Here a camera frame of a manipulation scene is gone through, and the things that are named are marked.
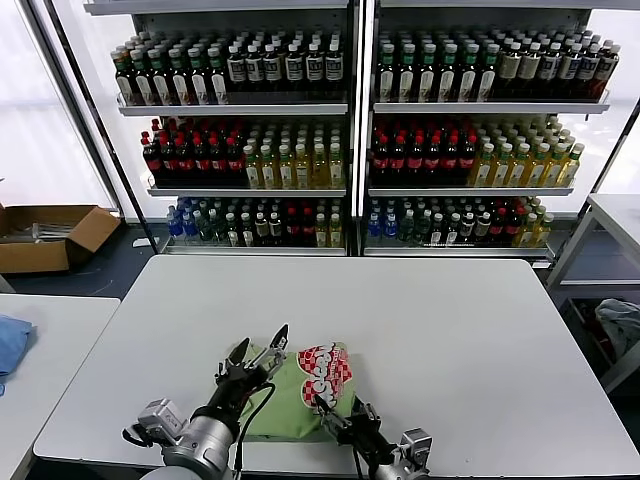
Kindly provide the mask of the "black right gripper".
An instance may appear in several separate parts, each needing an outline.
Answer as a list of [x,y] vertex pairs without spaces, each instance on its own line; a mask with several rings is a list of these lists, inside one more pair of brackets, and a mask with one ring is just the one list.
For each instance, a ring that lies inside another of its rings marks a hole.
[[354,398],[351,421],[342,417],[318,394],[314,396],[321,425],[341,445],[355,446],[359,451],[382,451],[386,439],[380,432],[381,419],[371,403]]

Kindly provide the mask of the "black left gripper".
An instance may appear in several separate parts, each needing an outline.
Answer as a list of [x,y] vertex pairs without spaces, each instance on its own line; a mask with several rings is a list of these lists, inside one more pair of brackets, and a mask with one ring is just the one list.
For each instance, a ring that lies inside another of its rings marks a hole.
[[289,325],[285,323],[267,347],[244,367],[250,344],[246,337],[219,363],[215,375],[213,406],[223,411],[243,411],[251,395],[263,388],[282,366],[286,358]]

